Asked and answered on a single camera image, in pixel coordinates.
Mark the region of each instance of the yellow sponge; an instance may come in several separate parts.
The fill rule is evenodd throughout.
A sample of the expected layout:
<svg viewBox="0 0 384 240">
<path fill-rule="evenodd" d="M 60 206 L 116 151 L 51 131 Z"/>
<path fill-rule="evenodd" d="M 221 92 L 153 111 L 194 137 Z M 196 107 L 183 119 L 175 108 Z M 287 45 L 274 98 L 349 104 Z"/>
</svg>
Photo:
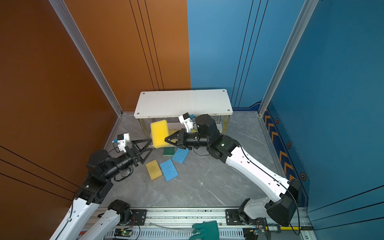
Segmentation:
<svg viewBox="0 0 384 240">
<path fill-rule="evenodd" d="M 151 134 L 154 148 L 168 146 L 164 139 L 169 136 L 168 123 L 166 120 L 151 123 Z"/>
<path fill-rule="evenodd" d="M 150 161 L 145 166 L 147 167 L 149 176 L 150 176 L 152 181 L 155 180 L 156 178 L 163 176 L 163 173 L 161 172 L 160 167 L 159 167 L 156 159 L 153 161 Z"/>
</svg>

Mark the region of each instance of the green glove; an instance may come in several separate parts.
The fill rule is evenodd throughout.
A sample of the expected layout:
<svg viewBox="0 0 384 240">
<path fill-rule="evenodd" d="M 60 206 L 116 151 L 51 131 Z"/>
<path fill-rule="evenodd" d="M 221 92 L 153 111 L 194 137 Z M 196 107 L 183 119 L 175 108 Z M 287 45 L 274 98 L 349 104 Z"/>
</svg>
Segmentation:
<svg viewBox="0 0 384 240">
<path fill-rule="evenodd" d="M 193 234 L 199 234 L 193 235 L 189 238 L 189 240 L 219 240 L 218 227 L 216 221 L 203 222 L 202 224 L 194 224 L 192 228 L 195 229 L 192 232 Z"/>
</svg>

